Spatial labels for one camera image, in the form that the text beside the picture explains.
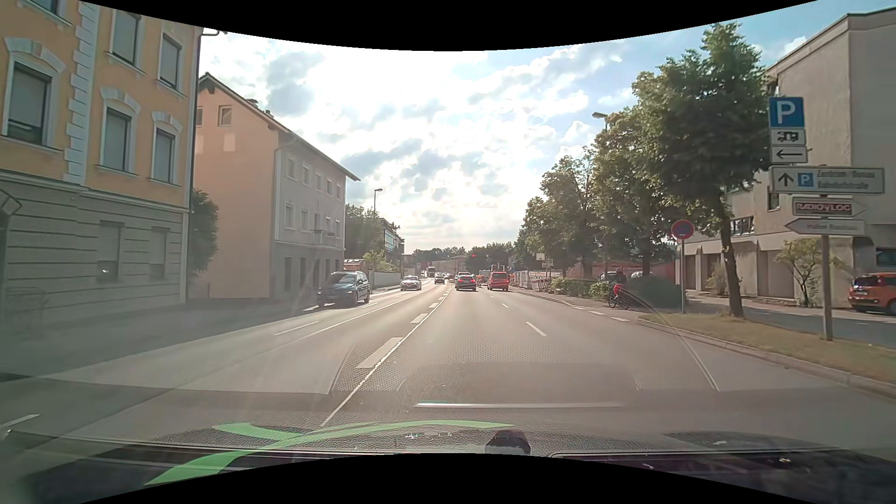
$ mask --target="white car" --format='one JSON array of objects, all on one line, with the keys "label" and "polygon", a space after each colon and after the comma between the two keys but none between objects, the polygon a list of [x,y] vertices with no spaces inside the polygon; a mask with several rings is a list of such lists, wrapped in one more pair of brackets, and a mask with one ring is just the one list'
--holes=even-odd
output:
[{"label": "white car", "polygon": [[418,276],[406,276],[401,281],[401,289],[403,291],[419,291],[423,289],[423,283]]}]

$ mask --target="yellow building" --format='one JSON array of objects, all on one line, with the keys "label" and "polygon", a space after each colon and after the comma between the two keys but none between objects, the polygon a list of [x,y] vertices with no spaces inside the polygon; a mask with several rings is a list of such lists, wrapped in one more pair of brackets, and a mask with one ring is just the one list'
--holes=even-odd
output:
[{"label": "yellow building", "polygon": [[202,29],[0,6],[0,285],[44,323],[185,301]]}]

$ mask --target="green sticker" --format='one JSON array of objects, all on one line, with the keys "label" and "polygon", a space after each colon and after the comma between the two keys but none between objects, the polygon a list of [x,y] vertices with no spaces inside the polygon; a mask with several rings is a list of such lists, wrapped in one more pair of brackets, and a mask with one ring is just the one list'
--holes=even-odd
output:
[{"label": "green sticker", "polygon": [[228,465],[232,464],[241,456],[252,455],[263,451],[273,449],[291,448],[294,446],[320,441],[323,439],[336,439],[354,436],[356,434],[369,434],[371,432],[381,432],[384,430],[405,429],[408,427],[421,427],[426,425],[449,425],[452,427],[468,427],[471,429],[501,429],[503,427],[512,427],[510,423],[494,423],[491,421],[473,421],[473,420],[421,420],[421,421],[403,421],[399,423],[384,423],[381,425],[371,425],[367,423],[351,423],[348,425],[340,425],[336,427],[327,427],[319,430],[312,430],[306,434],[297,432],[289,432],[287,430],[265,429],[263,427],[255,427],[251,423],[229,423],[225,425],[217,425],[215,430],[230,432],[234,434],[242,434],[259,439],[268,439],[276,441],[270,445],[254,448],[233,450],[228,452],[216,453],[213,455],[200,456],[190,462],[181,465],[175,465],[168,469],[165,473],[153,478],[147,485],[158,483],[179,482],[202,476],[211,476],[220,473]]}]

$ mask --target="balcony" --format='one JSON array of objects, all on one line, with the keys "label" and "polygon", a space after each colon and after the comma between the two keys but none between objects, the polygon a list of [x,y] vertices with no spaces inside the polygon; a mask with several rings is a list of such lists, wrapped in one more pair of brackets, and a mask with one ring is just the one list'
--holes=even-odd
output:
[{"label": "balcony", "polygon": [[311,244],[336,247],[336,233],[327,230],[311,230]]}]

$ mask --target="roof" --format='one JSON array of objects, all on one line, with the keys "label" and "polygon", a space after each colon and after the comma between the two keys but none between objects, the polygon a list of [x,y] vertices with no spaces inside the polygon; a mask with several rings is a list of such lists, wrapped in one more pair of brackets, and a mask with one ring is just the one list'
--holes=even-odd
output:
[{"label": "roof", "polygon": [[222,91],[224,91],[225,93],[230,95],[234,100],[236,100],[242,106],[246,107],[247,109],[252,110],[255,113],[255,115],[264,119],[268,123],[268,125],[273,126],[274,128],[280,130],[282,133],[285,133],[287,135],[294,137],[300,143],[302,143],[304,146],[306,146],[309,149],[311,149],[312,151],[320,154],[324,159],[331,162],[333,164],[333,166],[335,166],[342,173],[344,173],[346,177],[351,178],[352,180],[354,180],[356,182],[358,182],[360,180],[360,178],[358,178],[357,175],[348,171],[344,166],[342,166],[338,162],[334,161],[330,156],[321,152],[321,150],[318,149],[317,147],[314,147],[313,145],[311,145],[306,139],[302,138],[299,135],[296,135],[291,129],[285,127],[280,121],[275,119],[273,116],[270,116],[270,115],[264,113],[263,110],[256,107],[251,101],[247,100],[246,98],[243,98],[242,96],[240,96],[239,93],[230,89],[225,83],[221,82],[219,79],[214,77],[212,74],[209,74],[208,72],[206,72],[205,74],[202,75],[202,77],[199,78],[199,90],[201,91],[202,89],[207,89],[208,87],[210,87],[210,85],[220,88]]}]

